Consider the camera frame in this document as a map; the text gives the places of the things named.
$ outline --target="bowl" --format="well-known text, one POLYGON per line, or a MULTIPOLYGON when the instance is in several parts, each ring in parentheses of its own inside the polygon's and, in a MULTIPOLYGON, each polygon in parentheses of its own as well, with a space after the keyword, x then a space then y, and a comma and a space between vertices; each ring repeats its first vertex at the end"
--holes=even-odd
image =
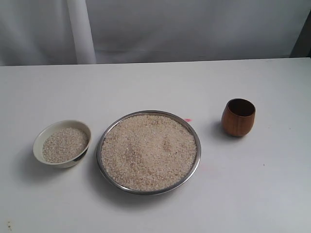
POLYGON ((177 187, 181 186, 182 184, 184 184, 195 172, 195 170, 197 169, 199 162, 200 162, 200 158, 201 158, 201 144, 200 144, 200 140, 198 135, 196 134, 196 132, 194 131, 194 129, 190 126, 190 124, 188 124, 184 119, 171 114, 171 113, 167 113, 167 112, 163 112, 163 111, 157 111, 157 110, 146 110, 146 111, 139 111, 139 112, 135 112, 135 113, 131 113, 128 114, 126 116, 121 117, 120 119, 118 119, 117 121, 115 121, 112 125, 110 125, 108 127, 108 129, 103 133, 98 145, 97 145, 97 151, 96 151, 96 157, 97 157, 97 164, 99 166, 99 169, 102 173, 102 175, 114 186, 116 186, 117 188, 121 189, 122 191, 131 193, 131 194, 137 194, 137 195, 158 195, 158 194, 163 194, 169 191, 172 191, 174 189, 176 189, 177 187), (134 189, 130 189, 127 187, 124 187, 122 185, 120 185, 119 183, 115 182, 106 172, 103 163, 102 163, 102 145, 104 143, 104 140, 106 138, 106 135, 109 133, 109 131, 114 128, 117 124, 119 124, 122 120, 129 118, 129 117, 133 117, 133 116, 140 116, 140 115, 156 115, 156 116, 164 116, 164 117, 169 117, 175 121, 177 121, 178 123, 180 123, 182 126, 184 126, 194 137, 194 142, 196 144, 196 156, 194 159, 194 163, 192 166, 192 169, 189 171, 189 173, 182 178, 180 181, 178 181, 177 183, 160 189, 160 190, 155 190, 155 191, 139 191, 139 190, 134 190, 134 189))
POLYGON ((85 123, 77 121, 77 120, 63 120, 63 121, 56 122, 46 127, 37 136, 34 142, 33 152, 34 152, 35 158, 38 161, 42 162, 43 164, 47 164, 47 165, 50 165, 56 168, 67 168, 67 167, 74 166, 80 162, 80 160, 85 156, 90 142, 91 142, 91 130, 85 123), (62 163, 49 163, 44 159, 43 154, 42 154, 43 144, 53 133, 61 129, 65 129, 65 128, 76 128, 76 129, 82 130, 88 136, 88 143, 86 147, 84 148, 84 150, 80 154, 75 156, 74 158, 68 161, 62 162, 62 163))

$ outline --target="bowl rim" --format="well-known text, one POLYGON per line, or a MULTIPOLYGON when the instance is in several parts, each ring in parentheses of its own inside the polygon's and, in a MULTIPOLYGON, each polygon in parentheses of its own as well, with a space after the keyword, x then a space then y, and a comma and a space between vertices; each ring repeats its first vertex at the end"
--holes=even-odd
POLYGON ((61 165, 61 164, 66 164, 66 163, 71 162, 71 161, 75 160, 76 158, 80 157, 80 156, 88 149, 88 147, 89 147, 89 145, 90 145, 90 143, 91 143, 91 140, 92 140, 92 131, 91 131, 90 127, 88 127, 88 125, 86 125, 84 122, 79 121, 79 120, 71 120, 71 119, 61 120, 61 121, 57 121, 57 122, 55 122, 55 123, 49 125, 48 127, 46 127, 45 129, 43 129, 43 130, 38 134, 38 136, 35 138, 35 141, 34 141, 34 144, 33 144, 33 154, 34 154, 35 158, 36 158, 39 162, 41 162, 41 163, 43 163, 43 164, 47 164, 47 165, 61 165), (50 128, 53 128, 53 127, 55 127, 55 125, 58 125, 58 124, 61 124, 61 123, 64 123, 64 122, 75 122, 75 123, 80 123, 80 124, 83 124, 84 126, 86 126, 86 127, 88 128, 88 130, 89 130, 89 132, 90 132, 90 137, 89 137, 89 139, 88 139, 88 143, 87 143, 86 147, 83 149, 83 151, 82 151, 81 153, 79 153, 79 154, 78 154, 77 156, 75 156, 74 158, 72 158, 72 159, 70 159, 70 160, 66 160, 66 161, 61 162, 61 163, 49 163, 49 162, 46 162, 46 161, 44 161, 44 160, 43 160, 43 161, 39 160, 39 159, 37 158, 36 154, 35 154, 35 143, 36 143, 36 141, 42 136, 42 134, 43 134, 46 130, 48 130, 48 129, 50 129, 50 128))
POLYGON ((188 124, 184 119, 172 114, 172 113, 168 113, 168 112, 163 112, 163 111, 158 111, 158 110, 144 110, 144 111, 138 111, 138 112, 134 112, 134 113, 130 113, 128 115, 125 115, 123 117, 121 117, 120 119, 116 120, 114 123, 112 123, 107 129, 106 131, 103 133, 98 145, 97 145, 97 151, 96 151, 96 158, 97 158, 97 164, 99 166, 99 169, 102 173, 102 175, 114 186, 116 186, 117 188, 121 189, 122 191, 131 193, 131 194, 136 194, 136 195, 158 195, 158 194, 162 194, 162 193, 166 193, 169 191, 172 191, 176 188, 178 188, 179 186, 181 186, 182 184, 184 184, 196 171, 200 159, 201 159, 201 143, 200 143, 200 139, 198 137, 198 135, 196 134, 196 132, 194 131, 194 129, 191 127, 190 124, 188 124), (156 116, 164 116, 164 117, 169 117, 175 121, 177 121, 178 123, 180 123, 182 126, 184 126, 194 137, 194 141, 196 144, 196 156, 194 159, 194 163, 193 166, 191 168, 191 170, 188 172, 188 174, 182 178, 180 181, 176 182, 175 184, 160 189, 160 190, 155 190, 155 191, 139 191, 139 190, 135 190, 135 189, 130 189, 127 188, 125 186, 122 186, 121 184, 117 183, 116 181, 114 181, 106 172, 103 163, 102 163, 102 145, 104 143, 104 140, 107 136, 107 134, 110 132, 110 130, 112 128, 114 128, 117 124, 119 124, 122 120, 127 119, 129 117, 133 117, 133 116, 139 116, 139 115, 156 115, 156 116))

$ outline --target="stain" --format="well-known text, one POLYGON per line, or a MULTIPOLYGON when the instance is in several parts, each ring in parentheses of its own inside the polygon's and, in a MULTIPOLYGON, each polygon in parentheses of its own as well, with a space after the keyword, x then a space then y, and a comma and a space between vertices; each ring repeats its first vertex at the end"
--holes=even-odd
POLYGON ((6 223, 6 225, 7 225, 7 227, 8 227, 8 231, 11 232, 11 231, 12 231, 12 223, 11 223, 11 221, 8 221, 8 222, 6 223))

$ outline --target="white ceramic bowl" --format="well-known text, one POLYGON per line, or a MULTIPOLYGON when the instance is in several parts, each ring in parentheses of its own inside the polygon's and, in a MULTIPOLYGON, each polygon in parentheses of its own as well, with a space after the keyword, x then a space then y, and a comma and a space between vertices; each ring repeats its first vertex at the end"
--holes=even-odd
POLYGON ((74 166, 77 163, 80 162, 80 160, 85 156, 88 146, 91 142, 91 138, 92 138, 92 134, 91 134, 91 130, 89 129, 89 127, 84 124, 83 122, 77 121, 77 120, 63 120, 63 121, 59 121, 56 122, 48 127, 46 127, 35 139, 34 142, 34 147, 33 147, 33 152, 34 152, 34 156, 36 157, 37 160, 39 160, 40 162, 53 166, 53 167, 57 167, 57 168, 67 168, 70 166, 74 166), (62 162, 62 163, 49 163, 47 162, 42 154, 42 149, 43 149, 43 144, 44 142, 55 132, 61 130, 61 129, 65 129, 65 128, 76 128, 76 129, 80 129, 83 132, 85 132, 88 136, 88 144, 87 146, 84 148, 84 150, 78 154, 76 157, 74 157, 73 159, 70 159, 68 161, 62 162))

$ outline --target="white curtain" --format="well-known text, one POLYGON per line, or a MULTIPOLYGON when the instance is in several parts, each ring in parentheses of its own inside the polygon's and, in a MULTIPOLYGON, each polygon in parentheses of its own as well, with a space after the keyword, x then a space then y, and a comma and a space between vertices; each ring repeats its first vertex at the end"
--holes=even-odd
POLYGON ((0 65, 289 56, 311 0, 0 0, 0 65))

